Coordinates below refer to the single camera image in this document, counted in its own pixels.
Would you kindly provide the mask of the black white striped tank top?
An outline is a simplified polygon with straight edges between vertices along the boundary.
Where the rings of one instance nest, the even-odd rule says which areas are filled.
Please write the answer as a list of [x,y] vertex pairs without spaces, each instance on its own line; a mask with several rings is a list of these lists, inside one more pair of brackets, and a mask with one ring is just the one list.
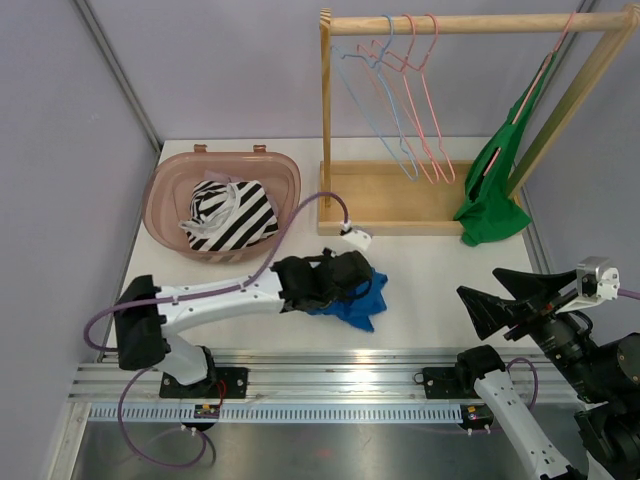
[[197,252],[227,252],[257,245],[279,232],[276,211],[256,181],[198,183],[180,223],[189,247]]

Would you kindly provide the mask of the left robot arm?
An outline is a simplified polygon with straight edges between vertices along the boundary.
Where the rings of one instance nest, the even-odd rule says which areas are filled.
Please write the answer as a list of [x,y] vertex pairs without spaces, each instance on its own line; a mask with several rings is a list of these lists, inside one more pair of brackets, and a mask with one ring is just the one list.
[[150,275],[135,278],[114,313],[118,366],[162,373],[163,398],[210,398],[222,391],[211,350],[182,332],[253,314],[310,313],[358,300],[373,290],[374,269],[358,251],[329,249],[289,256],[247,278],[159,287]]

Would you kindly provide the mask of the blue tank top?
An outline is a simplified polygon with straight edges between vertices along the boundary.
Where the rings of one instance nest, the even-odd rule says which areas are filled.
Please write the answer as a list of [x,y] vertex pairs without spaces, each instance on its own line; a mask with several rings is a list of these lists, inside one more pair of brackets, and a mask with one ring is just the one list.
[[385,274],[373,269],[372,278],[349,292],[345,299],[312,310],[309,315],[334,316],[354,328],[373,333],[375,329],[371,317],[387,310],[382,292],[387,282],[388,277]]

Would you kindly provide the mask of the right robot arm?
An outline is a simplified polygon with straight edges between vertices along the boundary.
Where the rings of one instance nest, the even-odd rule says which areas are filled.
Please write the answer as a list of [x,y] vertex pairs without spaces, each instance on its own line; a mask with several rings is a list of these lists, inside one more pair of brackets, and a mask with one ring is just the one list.
[[[507,340],[530,337],[586,407],[574,419],[587,453],[588,478],[638,478],[639,335],[598,345],[591,338],[593,327],[580,328],[575,321],[585,309],[623,295],[618,269],[605,258],[589,257],[561,274],[496,268],[493,275],[511,299],[457,289],[478,337],[499,330]],[[483,344],[459,353],[453,375],[460,393],[478,395],[489,407],[528,478],[581,478],[517,396],[493,347]]]

